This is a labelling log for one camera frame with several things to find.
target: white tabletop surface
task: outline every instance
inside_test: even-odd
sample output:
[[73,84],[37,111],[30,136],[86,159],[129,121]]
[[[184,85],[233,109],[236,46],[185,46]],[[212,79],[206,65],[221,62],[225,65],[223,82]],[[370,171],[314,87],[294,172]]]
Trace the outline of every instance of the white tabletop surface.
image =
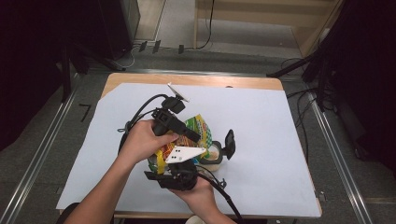
[[[190,98],[177,117],[201,114],[213,140],[224,144],[230,129],[236,151],[223,160],[215,176],[227,181],[226,192],[242,215],[264,217],[320,217],[321,210],[305,163],[289,105],[283,91],[176,86]],[[80,202],[117,157],[123,128],[137,109],[155,94],[173,95],[166,85],[123,83],[101,99],[86,139],[70,172],[57,209]],[[160,107],[163,98],[146,110]],[[136,165],[117,212],[190,214],[188,206],[156,181],[147,180],[148,163]],[[220,210],[233,210],[219,193]]]

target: person's left hand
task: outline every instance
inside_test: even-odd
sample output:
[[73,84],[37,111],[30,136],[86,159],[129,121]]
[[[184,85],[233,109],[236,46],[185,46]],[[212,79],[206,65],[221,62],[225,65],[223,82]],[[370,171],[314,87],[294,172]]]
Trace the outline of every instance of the person's left hand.
[[158,148],[178,139],[176,133],[156,136],[152,131],[154,125],[153,119],[138,121],[129,132],[119,157],[136,164],[150,157]]

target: table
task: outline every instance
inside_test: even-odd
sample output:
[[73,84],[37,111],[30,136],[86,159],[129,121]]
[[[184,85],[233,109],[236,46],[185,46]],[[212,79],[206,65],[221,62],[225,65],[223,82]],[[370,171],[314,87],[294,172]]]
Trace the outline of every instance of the table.
[[[226,179],[225,190],[243,217],[321,216],[280,81],[199,74],[110,75],[57,209],[80,202],[96,185],[117,157],[122,135],[117,129],[152,95],[172,95],[164,85],[168,82],[191,100],[177,115],[179,119],[200,113],[213,139],[222,143],[228,130],[233,128],[235,154],[231,160],[223,161],[215,175]],[[148,169],[143,161],[136,165],[121,194],[115,217],[190,217],[186,204],[161,189],[155,181],[146,179],[143,172]],[[233,211],[225,200],[217,193],[216,198],[220,210],[232,217]]]
[[[216,0],[213,20],[287,25],[303,57],[318,44],[338,16],[343,0]],[[198,19],[209,19],[211,0],[195,0],[194,47]]]

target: person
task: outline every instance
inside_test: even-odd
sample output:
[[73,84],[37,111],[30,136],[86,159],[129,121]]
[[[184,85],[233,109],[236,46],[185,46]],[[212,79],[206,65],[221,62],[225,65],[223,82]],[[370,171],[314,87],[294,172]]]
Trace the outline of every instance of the person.
[[[156,136],[152,131],[154,120],[141,120],[129,132],[128,137],[108,171],[91,192],[67,216],[64,223],[110,223],[117,202],[134,166],[159,147],[178,139],[176,133]],[[206,224],[234,223],[220,212],[216,205],[212,186],[198,177],[192,190],[171,190],[183,200],[190,210]]]

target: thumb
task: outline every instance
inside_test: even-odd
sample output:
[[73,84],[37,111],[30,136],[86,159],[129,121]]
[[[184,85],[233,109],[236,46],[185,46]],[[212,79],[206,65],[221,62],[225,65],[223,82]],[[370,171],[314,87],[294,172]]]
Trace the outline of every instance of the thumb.
[[158,141],[161,144],[161,146],[171,143],[177,139],[178,139],[177,133],[167,133],[162,136],[158,136]]

